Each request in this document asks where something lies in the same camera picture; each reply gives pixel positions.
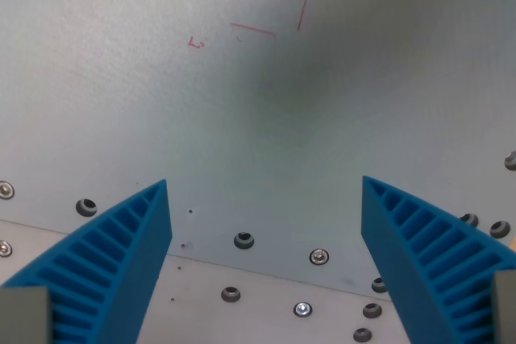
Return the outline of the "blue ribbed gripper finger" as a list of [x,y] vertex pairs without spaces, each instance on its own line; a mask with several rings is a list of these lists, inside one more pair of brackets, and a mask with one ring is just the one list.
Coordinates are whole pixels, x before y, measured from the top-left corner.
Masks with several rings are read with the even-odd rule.
[[54,343],[134,343],[172,239],[160,180],[61,239],[3,287],[49,291]]
[[491,283],[515,253],[382,181],[362,180],[361,234],[412,343],[493,343]]

